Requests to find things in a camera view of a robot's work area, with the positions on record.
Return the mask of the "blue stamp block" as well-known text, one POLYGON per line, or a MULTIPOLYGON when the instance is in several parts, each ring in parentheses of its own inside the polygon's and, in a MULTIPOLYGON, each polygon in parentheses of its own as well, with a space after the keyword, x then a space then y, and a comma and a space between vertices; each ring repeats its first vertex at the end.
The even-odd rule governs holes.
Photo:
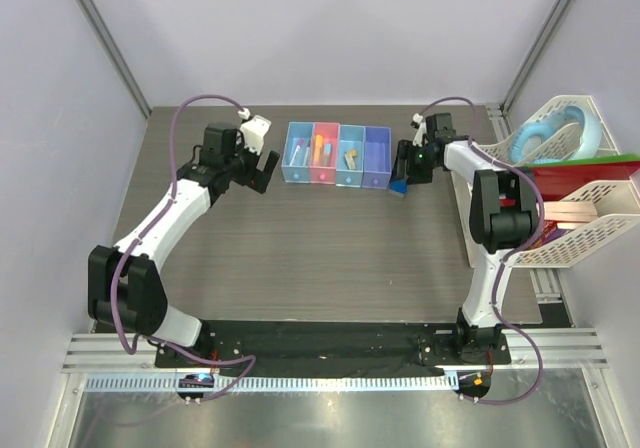
POLYGON ((404 179, 396 179, 390 182, 388 192, 399 198, 404 198, 407 193, 408 185, 404 179))

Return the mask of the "light blue drawer bin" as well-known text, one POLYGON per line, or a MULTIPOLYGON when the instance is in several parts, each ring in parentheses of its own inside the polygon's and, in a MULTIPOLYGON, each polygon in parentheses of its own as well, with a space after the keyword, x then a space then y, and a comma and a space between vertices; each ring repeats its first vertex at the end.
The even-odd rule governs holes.
POLYGON ((290 122, 285 138, 281 170, 286 183, 309 184, 313 122, 290 122))

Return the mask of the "white pink-capped marker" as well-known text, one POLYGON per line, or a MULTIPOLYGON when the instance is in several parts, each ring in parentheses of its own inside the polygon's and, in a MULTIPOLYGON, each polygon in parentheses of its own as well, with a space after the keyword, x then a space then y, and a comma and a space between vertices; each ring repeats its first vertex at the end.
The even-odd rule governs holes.
POLYGON ((294 151, 293 151, 293 153, 292 153, 291 160, 290 160, 290 164, 291 164, 292 166, 295 166, 295 165, 296 165, 296 160, 297 160, 297 158, 298 158, 298 156, 299 156, 300 152, 302 151, 302 148, 304 147, 304 144, 305 144, 305 140, 304 140, 303 138, 300 138, 300 139, 297 141, 296 146, 295 146, 295 149, 294 149, 294 151))

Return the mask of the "small orange sharpener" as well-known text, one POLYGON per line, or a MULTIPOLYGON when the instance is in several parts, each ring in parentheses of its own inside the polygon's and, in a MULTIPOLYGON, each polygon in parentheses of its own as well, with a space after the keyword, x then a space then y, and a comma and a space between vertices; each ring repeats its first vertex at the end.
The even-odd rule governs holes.
POLYGON ((345 162, 350 170, 355 170, 355 162, 350 151, 345 153, 345 162))

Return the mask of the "white brown-capped marker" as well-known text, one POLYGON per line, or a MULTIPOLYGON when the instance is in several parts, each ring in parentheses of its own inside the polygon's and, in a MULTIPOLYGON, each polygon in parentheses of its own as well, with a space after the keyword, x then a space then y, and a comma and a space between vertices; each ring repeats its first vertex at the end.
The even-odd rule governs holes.
POLYGON ((310 160, 310 152, 311 152, 311 140, 308 140, 305 151, 304 151, 302 166, 308 166, 309 160, 310 160))

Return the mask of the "yellow highlighter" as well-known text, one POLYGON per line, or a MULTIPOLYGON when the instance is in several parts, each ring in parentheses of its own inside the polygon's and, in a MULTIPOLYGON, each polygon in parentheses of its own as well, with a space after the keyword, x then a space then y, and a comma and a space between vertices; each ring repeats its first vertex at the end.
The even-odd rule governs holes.
POLYGON ((322 152, 324 146, 324 137, 322 135, 316 135, 314 139, 314 151, 312 163, 314 166, 319 166, 321 163, 322 152))

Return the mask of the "blue-capped clear tube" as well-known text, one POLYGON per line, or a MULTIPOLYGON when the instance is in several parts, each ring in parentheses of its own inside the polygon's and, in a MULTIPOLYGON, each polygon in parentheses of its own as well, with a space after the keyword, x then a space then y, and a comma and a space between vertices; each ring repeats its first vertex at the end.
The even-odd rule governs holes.
POLYGON ((325 167, 329 167, 331 165, 332 150, 333 147, 331 143, 324 144, 322 152, 322 165, 325 167))

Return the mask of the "pink drawer bin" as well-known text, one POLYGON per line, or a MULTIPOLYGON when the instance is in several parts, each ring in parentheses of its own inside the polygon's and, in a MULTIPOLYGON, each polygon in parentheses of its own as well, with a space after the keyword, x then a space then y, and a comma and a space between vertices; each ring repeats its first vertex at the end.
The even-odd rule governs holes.
POLYGON ((311 182, 334 185, 336 181, 339 124, 317 122, 311 138, 311 182))

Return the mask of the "purple drawer bin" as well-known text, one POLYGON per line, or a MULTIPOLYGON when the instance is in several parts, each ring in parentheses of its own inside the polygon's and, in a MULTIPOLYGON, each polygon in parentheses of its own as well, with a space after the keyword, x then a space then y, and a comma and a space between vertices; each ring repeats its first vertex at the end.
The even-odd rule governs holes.
POLYGON ((366 126, 364 164, 361 186, 386 189, 392 169, 391 130, 388 127, 366 126))

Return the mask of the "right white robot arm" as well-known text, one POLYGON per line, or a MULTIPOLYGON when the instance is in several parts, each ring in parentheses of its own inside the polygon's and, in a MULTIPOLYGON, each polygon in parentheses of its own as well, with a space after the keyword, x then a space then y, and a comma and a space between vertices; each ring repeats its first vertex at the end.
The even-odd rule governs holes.
POLYGON ((427 184, 441 168, 471 186, 468 230, 476 245, 476 261, 467 298, 449 335, 434 334, 425 347, 445 363, 481 364, 501 341, 501 320, 515 250, 526 244, 539 225, 533 176, 492 160, 452 126, 451 115, 414 114, 414 138, 398 142, 389 191, 403 195, 414 184, 427 184))

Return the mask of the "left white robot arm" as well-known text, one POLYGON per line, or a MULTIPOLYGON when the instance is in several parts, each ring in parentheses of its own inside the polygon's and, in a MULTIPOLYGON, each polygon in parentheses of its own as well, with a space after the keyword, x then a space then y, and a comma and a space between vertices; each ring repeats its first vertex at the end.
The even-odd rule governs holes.
POLYGON ((270 121, 255 116, 234 126, 211 123, 193 157, 147 217, 114 246, 98 245, 88 258, 88 314, 97 322, 178 345, 190 366, 213 353, 206 323, 168 302, 161 269, 198 218, 236 183, 263 194, 279 160, 258 164, 270 121))

